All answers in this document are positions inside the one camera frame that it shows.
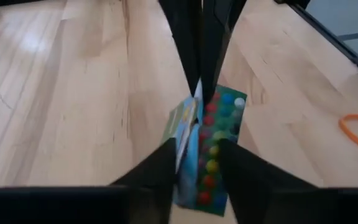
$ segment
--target colorful dot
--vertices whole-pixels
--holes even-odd
[[[205,139],[208,139],[208,138],[210,138],[210,137],[211,137],[211,132],[210,132],[210,131],[208,131],[208,130],[202,130],[202,131],[200,132],[199,137],[198,137],[198,144],[199,144],[199,145],[202,145],[203,142],[205,141]]]
[[[207,186],[208,188],[214,188],[215,187],[215,180],[213,179],[213,177],[211,175],[206,175],[204,177],[203,183],[205,186]]]
[[[230,137],[229,137],[229,140],[232,141],[232,142],[234,142],[234,143],[237,143],[238,138],[235,137],[235,136],[230,136]]]
[[[206,116],[204,118],[204,124],[207,125],[207,126],[211,126],[214,124],[214,117],[212,116]]]
[[[198,194],[198,203],[202,205],[209,205],[211,203],[211,196],[208,192],[200,192]]]
[[[206,170],[210,173],[216,173],[219,169],[218,162],[216,162],[214,159],[211,159],[206,163]]]
[[[219,152],[219,147],[218,146],[213,146],[209,149],[209,153],[211,154],[211,156],[216,157],[218,155]]]
[[[218,92],[215,92],[214,96],[212,97],[213,100],[218,100],[221,97],[221,94]]]
[[[216,105],[214,103],[210,103],[210,104],[206,105],[205,110],[209,113],[215,113]]]
[[[230,105],[234,103],[234,97],[231,94],[225,93],[222,96],[222,100],[224,104]]]
[[[216,208],[225,207],[226,201],[227,201],[227,195],[225,195],[225,194],[215,195],[214,202],[213,202],[214,207],[216,207]]]
[[[243,98],[238,97],[236,100],[234,100],[234,105],[237,109],[243,110],[246,107],[246,101]]]
[[[233,113],[231,114],[231,116],[235,119],[235,120],[240,120],[242,118],[242,112],[235,110],[233,111]]]
[[[231,114],[231,110],[227,107],[221,109],[221,116],[228,117]]]
[[[222,119],[222,118],[219,119],[216,125],[221,131],[224,131],[227,129],[226,119]]]
[[[222,139],[222,138],[225,138],[226,137],[226,135],[224,134],[224,132],[223,131],[216,131],[215,133],[214,133],[214,135],[213,135],[213,139],[215,140],[215,141],[218,141],[218,140],[220,140],[220,139]]]

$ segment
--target orange cable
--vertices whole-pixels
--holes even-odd
[[[348,114],[345,117],[341,118],[339,120],[339,127],[347,135],[347,137],[349,137],[352,141],[354,141],[356,144],[358,144],[358,136],[356,134],[354,134],[346,125],[346,121],[348,121],[350,119],[358,120],[358,114]]]

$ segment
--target blue dot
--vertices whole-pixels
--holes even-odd
[[[226,194],[216,194],[214,197],[214,207],[222,208],[226,206],[227,195]]]
[[[222,96],[223,103],[230,105],[234,103],[234,97],[231,94],[225,93]]]
[[[221,109],[221,116],[228,117],[231,114],[231,110],[229,108],[222,108]]]
[[[238,138],[235,137],[235,136],[230,136],[230,137],[229,137],[229,140],[232,141],[232,142],[234,142],[234,143],[236,143],[236,142],[238,141]]]

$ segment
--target yellow dot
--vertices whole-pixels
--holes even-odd
[[[220,139],[222,139],[222,138],[225,138],[225,137],[226,137],[226,135],[224,134],[223,131],[216,131],[216,132],[214,133],[214,135],[212,136],[212,138],[213,138],[215,141],[218,141],[218,140],[220,140]]]
[[[219,169],[218,162],[216,162],[214,159],[211,159],[206,163],[206,170],[209,173],[215,173]]]
[[[209,149],[209,153],[213,157],[216,157],[218,155],[218,152],[219,152],[219,147],[217,147],[217,146],[213,146]]]

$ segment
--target toy packaging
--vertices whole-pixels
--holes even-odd
[[[181,207],[224,215],[227,193],[219,173],[217,142],[237,142],[247,96],[218,85],[211,102],[202,107],[189,96],[171,111],[162,142],[177,142],[178,184],[173,200]]]

